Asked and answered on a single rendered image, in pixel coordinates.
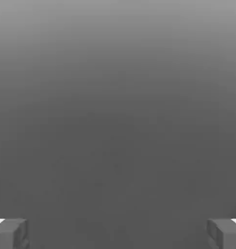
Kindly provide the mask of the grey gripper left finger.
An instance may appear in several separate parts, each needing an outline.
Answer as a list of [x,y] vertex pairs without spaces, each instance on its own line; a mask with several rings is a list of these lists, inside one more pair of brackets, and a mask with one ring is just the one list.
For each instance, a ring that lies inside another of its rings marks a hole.
[[27,219],[0,218],[0,249],[30,249]]

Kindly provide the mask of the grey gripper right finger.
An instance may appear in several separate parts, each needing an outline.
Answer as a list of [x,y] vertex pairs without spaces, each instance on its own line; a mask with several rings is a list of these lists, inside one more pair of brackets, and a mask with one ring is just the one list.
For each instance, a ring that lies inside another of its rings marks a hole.
[[210,249],[236,249],[236,218],[208,219],[206,232]]

